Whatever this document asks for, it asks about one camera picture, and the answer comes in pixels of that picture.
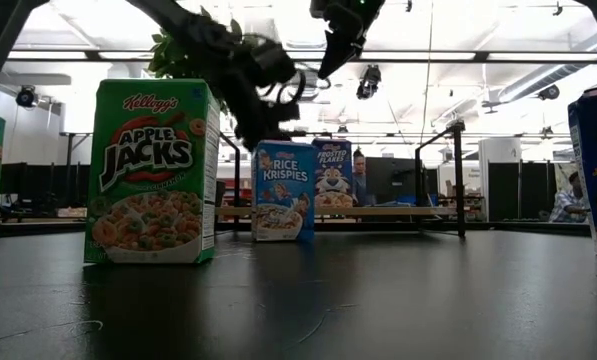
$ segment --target man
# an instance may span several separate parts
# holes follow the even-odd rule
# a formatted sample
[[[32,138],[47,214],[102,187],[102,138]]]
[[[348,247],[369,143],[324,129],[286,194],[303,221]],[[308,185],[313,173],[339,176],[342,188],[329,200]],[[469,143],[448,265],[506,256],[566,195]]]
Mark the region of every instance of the man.
[[[375,204],[374,197],[367,194],[365,156],[360,152],[360,149],[354,151],[354,202],[356,206]]]
[[[562,190],[556,194],[549,222],[581,223],[587,218],[582,186],[577,171],[569,176],[569,184],[571,184],[571,189]]]

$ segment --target ceiling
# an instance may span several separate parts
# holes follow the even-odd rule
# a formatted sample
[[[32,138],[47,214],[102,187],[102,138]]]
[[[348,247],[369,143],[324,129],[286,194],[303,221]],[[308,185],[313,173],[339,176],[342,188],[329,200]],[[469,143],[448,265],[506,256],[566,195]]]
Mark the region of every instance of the ceiling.
[[[203,5],[214,19],[228,24],[236,19],[245,32],[260,33],[281,41],[287,50],[322,49],[325,25],[309,17],[309,0],[207,0],[179,1],[190,11]],[[366,54],[389,51],[588,51],[588,39],[597,35],[590,11],[574,1],[560,1],[562,12],[554,16],[556,1],[543,0],[387,0],[367,35]],[[51,0],[36,9],[18,38],[16,49],[148,50],[158,26],[123,0]],[[432,134],[447,121],[460,118],[471,134],[537,134],[552,125],[567,132],[566,105],[597,85],[597,65],[588,66],[560,80],[561,96],[540,101],[535,96],[496,107],[481,106],[491,94],[532,72],[553,65],[529,64],[412,64],[377,62],[383,82],[370,100],[356,99],[358,80],[367,64],[347,64],[330,77],[331,87],[314,101],[301,104],[300,121],[288,127],[309,131],[336,131],[344,124],[351,133],[405,133],[386,139],[363,138],[374,144],[370,152],[412,152],[421,131]],[[6,77],[20,74],[67,74],[72,79],[89,74],[100,64],[10,62]],[[146,64],[115,64],[119,76],[140,76]],[[73,86],[40,86],[41,92],[66,101]],[[360,135],[354,139],[360,141]],[[535,140],[527,140],[527,146]],[[477,140],[467,142],[473,150]],[[560,148],[567,141],[560,141]],[[438,145],[446,147],[446,142]],[[438,148],[426,157],[439,157]]]

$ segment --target computer monitor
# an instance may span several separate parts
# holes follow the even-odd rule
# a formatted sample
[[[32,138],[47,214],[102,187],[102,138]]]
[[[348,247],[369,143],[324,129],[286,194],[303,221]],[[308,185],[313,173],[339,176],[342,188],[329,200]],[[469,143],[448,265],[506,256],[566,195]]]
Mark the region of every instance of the computer monitor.
[[[416,160],[368,157],[365,162],[367,194],[373,195],[377,204],[390,201],[415,202]]]

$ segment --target desk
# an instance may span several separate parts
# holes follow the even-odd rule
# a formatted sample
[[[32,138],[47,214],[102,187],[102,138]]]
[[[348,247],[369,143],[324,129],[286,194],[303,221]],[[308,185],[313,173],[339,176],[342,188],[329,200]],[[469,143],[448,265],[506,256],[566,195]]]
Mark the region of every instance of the desk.
[[[201,266],[82,256],[82,233],[0,239],[0,359],[597,359],[588,238],[228,233]]]

